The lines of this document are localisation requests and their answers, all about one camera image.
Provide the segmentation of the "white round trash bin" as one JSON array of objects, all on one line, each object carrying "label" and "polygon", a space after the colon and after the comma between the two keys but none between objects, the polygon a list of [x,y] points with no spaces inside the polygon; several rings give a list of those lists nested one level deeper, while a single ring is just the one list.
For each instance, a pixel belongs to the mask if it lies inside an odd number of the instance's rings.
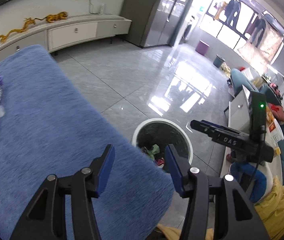
[{"label": "white round trash bin", "polygon": [[188,135],[174,122],[163,118],[143,121],[135,129],[131,143],[139,148],[155,165],[168,171],[165,148],[172,144],[178,155],[192,163],[193,147]]}]

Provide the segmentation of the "white coffee table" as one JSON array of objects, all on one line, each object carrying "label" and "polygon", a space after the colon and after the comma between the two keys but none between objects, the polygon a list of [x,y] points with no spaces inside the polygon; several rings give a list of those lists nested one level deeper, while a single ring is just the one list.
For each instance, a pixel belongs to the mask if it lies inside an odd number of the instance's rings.
[{"label": "white coffee table", "polygon": [[[249,133],[250,120],[248,99],[250,91],[242,86],[242,90],[235,96],[235,98],[229,102],[228,107],[225,109],[228,117],[228,127]],[[278,142],[284,140],[284,135],[281,127],[276,119],[267,127],[266,142],[270,144],[276,151],[279,148]],[[272,176],[277,176],[282,183],[282,164],[279,154],[275,154],[273,161],[269,163]]]}]

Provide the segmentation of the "blue fluffy blanket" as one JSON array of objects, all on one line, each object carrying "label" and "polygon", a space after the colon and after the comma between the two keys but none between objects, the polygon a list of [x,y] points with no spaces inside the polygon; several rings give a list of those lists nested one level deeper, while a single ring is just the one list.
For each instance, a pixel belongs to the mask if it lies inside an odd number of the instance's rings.
[{"label": "blue fluffy blanket", "polygon": [[80,94],[42,46],[7,57],[0,76],[0,238],[10,238],[48,175],[72,175],[111,144],[111,174],[93,200],[101,238],[145,239],[171,204],[169,176]]}]

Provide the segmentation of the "grey blue bucket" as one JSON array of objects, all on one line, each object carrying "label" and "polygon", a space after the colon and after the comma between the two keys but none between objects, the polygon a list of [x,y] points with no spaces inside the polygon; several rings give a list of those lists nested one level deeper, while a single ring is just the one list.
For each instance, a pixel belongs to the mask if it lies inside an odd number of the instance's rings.
[{"label": "grey blue bucket", "polygon": [[223,63],[225,63],[225,59],[222,58],[220,55],[216,55],[216,57],[213,61],[213,65],[217,68],[220,68]]}]

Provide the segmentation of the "purple stool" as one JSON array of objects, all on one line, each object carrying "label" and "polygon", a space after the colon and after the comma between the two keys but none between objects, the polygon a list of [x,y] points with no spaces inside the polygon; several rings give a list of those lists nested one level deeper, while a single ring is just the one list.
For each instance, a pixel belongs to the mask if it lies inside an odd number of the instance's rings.
[{"label": "purple stool", "polygon": [[207,44],[206,42],[202,41],[202,40],[199,40],[196,48],[195,48],[195,51],[198,52],[199,54],[201,54],[202,56],[205,56],[206,53],[208,52],[210,46],[209,44]]}]

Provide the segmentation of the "white tv cabinet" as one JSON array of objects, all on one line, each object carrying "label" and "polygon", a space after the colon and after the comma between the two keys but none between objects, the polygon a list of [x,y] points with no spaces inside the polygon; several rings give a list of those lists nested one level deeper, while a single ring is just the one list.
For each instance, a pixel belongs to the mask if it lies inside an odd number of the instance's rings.
[{"label": "white tv cabinet", "polygon": [[132,21],[117,15],[82,15],[55,23],[42,23],[0,42],[0,61],[35,44],[52,53],[83,42],[126,35]]}]

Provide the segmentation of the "grey refrigerator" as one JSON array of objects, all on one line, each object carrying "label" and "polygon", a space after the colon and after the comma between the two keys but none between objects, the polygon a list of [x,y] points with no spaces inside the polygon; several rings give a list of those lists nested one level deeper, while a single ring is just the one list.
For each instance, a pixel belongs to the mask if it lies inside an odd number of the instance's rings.
[{"label": "grey refrigerator", "polygon": [[132,21],[125,37],[140,48],[173,46],[193,0],[124,0],[120,15]]}]

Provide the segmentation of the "golden dragon figurine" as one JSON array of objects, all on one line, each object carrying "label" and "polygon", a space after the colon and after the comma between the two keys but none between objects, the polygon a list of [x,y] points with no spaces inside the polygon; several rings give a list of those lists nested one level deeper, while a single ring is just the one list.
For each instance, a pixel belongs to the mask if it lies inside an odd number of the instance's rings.
[{"label": "golden dragon figurine", "polygon": [[24,20],[24,24],[23,24],[22,28],[20,28],[20,29],[11,29],[5,35],[4,34],[0,34],[0,42],[1,43],[5,43],[11,34],[14,34],[14,33],[18,33],[18,34],[24,33],[24,32],[26,32],[29,29],[29,27],[31,25],[35,25],[35,24],[36,24],[36,20],[34,18],[26,18]]}]

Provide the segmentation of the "golden tiger figurine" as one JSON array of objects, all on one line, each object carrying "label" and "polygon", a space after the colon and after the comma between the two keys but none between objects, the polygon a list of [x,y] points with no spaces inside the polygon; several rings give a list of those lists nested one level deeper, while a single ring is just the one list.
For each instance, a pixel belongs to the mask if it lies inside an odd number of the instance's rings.
[{"label": "golden tiger figurine", "polygon": [[35,18],[35,20],[46,21],[47,23],[54,23],[60,20],[66,20],[68,18],[68,13],[66,11],[59,12],[58,14],[49,14],[44,18]]}]

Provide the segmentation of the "white power strip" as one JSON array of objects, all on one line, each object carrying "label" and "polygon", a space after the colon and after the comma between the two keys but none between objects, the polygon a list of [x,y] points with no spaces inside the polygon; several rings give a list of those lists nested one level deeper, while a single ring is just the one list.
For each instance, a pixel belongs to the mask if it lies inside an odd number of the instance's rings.
[{"label": "white power strip", "polygon": [[99,14],[103,15],[105,13],[105,4],[100,5]]}]

